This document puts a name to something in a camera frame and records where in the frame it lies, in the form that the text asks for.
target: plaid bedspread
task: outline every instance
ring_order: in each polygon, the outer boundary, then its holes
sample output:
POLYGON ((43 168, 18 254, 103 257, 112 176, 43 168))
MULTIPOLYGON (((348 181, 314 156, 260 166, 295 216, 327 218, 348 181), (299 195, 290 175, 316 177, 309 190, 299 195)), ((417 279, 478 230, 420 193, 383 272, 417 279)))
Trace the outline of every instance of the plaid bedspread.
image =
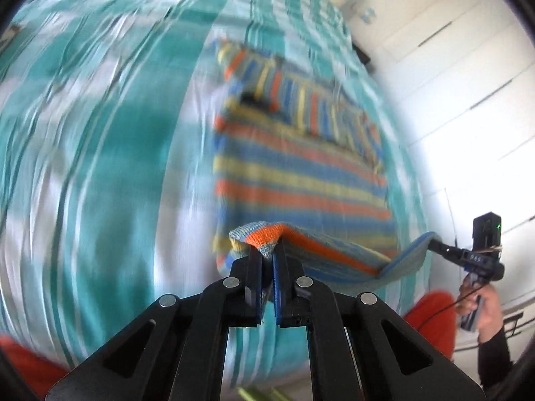
MULTIPOLYGON (((219 278, 216 39, 276 53, 365 111, 398 247, 424 230, 390 111, 327 0, 28 0, 15 22, 0 54, 0 330, 49 359, 75 366, 156 297, 219 278)), ((377 292, 404 313, 428 275, 377 292)), ((306 360, 303 332, 267 313, 231 331, 225 385, 306 360)))

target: human hand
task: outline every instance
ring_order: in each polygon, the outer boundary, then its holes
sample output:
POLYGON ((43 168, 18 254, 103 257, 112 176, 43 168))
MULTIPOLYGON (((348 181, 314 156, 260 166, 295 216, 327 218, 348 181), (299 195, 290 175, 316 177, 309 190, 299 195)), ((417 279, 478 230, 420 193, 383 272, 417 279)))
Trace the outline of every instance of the human hand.
MULTIPOLYGON (((468 276, 465 277, 461 288, 459 288, 459 299, 470 294, 481 285, 475 283, 473 287, 470 286, 468 276)), ((496 333, 500 331, 504 325, 504 315, 502 314, 500 297, 492 285, 485 285, 479 291, 475 292, 464 300, 460 301, 455 310, 461 316, 468 315, 470 312, 477 309, 476 297, 481 296, 483 301, 483 308, 480 310, 479 320, 477 322, 477 329, 479 331, 478 341, 484 344, 490 341, 496 333)))

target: black sleeve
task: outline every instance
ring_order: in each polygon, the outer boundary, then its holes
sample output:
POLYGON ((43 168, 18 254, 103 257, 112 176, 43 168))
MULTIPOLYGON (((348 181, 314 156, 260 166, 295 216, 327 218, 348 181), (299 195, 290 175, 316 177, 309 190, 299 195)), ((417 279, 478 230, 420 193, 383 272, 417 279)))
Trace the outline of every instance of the black sleeve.
POLYGON ((486 390, 500 383, 512 367, 509 347, 502 327, 490 341, 479 345, 477 370, 483 389, 486 390))

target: bed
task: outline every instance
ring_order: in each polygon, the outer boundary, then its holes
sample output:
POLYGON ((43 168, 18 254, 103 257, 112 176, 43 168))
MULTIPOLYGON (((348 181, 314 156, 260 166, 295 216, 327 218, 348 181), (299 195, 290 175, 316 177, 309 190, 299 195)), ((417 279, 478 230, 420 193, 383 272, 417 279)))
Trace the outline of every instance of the bed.
MULTIPOLYGON (((397 125, 328 0, 28 0, 0 54, 0 330, 82 362, 157 297, 220 278, 213 124, 228 96, 214 44, 284 58, 366 111, 397 245, 425 231, 397 125)), ((376 293, 405 314, 430 262, 376 293)), ((224 387, 306 367, 301 329, 229 334, 224 387)))

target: red pants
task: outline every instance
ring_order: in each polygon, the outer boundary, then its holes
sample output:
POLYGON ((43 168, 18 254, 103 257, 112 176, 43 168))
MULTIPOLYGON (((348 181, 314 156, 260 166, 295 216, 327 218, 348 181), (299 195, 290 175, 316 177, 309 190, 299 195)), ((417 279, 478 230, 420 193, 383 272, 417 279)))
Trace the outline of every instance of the red pants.
MULTIPOLYGON (((429 316, 451 304, 453 297, 450 293, 430 292, 411 309, 405 320, 418 329, 429 316)), ((455 330, 455 310, 451 307, 426 323, 420 333, 438 351, 451 359, 455 346, 455 330)), ((67 374, 66 370, 39 358, 7 337, 0 337, 0 348, 41 399, 44 399, 50 388, 67 374)))

